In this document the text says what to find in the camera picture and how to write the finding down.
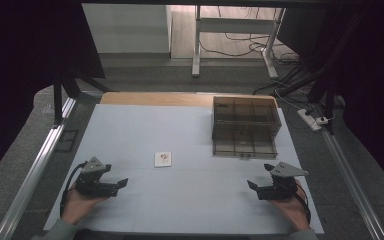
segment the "human hand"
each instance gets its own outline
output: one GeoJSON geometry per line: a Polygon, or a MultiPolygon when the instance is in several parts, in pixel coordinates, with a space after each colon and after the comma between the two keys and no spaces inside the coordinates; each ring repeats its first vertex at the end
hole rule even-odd
{"type": "Polygon", "coordinates": [[[96,204],[107,199],[108,198],[91,198],[83,196],[72,187],[68,192],[67,202],[61,219],[69,224],[76,225],[96,204]]]}
{"type": "MultiPolygon", "coordinates": [[[[295,179],[295,181],[297,185],[301,186],[298,179],[295,179]]],[[[300,187],[298,187],[297,194],[302,199],[305,199],[305,193],[300,187]]],[[[292,224],[295,231],[310,229],[304,206],[295,197],[284,200],[271,200],[269,202],[282,212],[285,218],[292,224]]]]}

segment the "small white object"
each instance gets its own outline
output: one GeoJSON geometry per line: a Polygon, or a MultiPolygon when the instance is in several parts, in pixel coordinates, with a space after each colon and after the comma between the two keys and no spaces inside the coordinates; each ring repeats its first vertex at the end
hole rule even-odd
{"type": "Polygon", "coordinates": [[[170,167],[170,166],[171,166],[171,152],[155,153],[155,167],[170,167]]]}
{"type": "Polygon", "coordinates": [[[297,111],[297,113],[308,124],[308,126],[310,126],[310,128],[313,131],[317,131],[317,130],[321,129],[321,127],[319,126],[319,124],[317,124],[316,119],[314,119],[313,116],[305,115],[306,111],[307,110],[305,110],[305,109],[300,109],[300,110],[297,111]]]}
{"type": "Polygon", "coordinates": [[[319,118],[316,118],[316,122],[319,125],[323,125],[323,124],[327,124],[329,120],[327,120],[327,118],[325,117],[319,117],[319,118]]]}

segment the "white table surface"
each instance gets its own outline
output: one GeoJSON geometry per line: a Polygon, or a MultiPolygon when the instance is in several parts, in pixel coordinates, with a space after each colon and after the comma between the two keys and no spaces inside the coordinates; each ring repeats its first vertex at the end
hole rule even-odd
{"type": "MultiPolygon", "coordinates": [[[[101,182],[129,178],[117,197],[98,204],[79,228],[127,234],[287,234],[292,228],[267,201],[258,200],[247,180],[271,185],[264,163],[301,167],[281,109],[275,159],[242,160],[212,155],[211,107],[96,105],[71,171],[97,157],[112,164],[101,182]],[[171,152],[172,166],[154,167],[155,152],[171,152]]],[[[311,226],[323,228],[304,177],[311,226]]],[[[59,218],[65,183],[44,227],[59,218]]]]}

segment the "plastic storage container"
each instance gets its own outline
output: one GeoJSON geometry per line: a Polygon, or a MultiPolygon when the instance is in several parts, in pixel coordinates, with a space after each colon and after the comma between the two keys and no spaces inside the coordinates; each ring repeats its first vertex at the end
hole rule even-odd
{"type": "Polygon", "coordinates": [[[213,155],[274,158],[282,126],[275,99],[214,97],[213,155]]]}

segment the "dark curtain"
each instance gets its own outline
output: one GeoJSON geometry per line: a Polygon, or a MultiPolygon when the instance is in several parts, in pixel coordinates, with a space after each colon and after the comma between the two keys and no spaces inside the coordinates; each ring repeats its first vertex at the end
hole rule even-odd
{"type": "Polygon", "coordinates": [[[29,117],[34,95],[68,68],[104,78],[80,3],[0,1],[0,160],[29,117]]]}
{"type": "Polygon", "coordinates": [[[345,122],[384,170],[384,1],[368,9],[339,65],[345,122]]]}

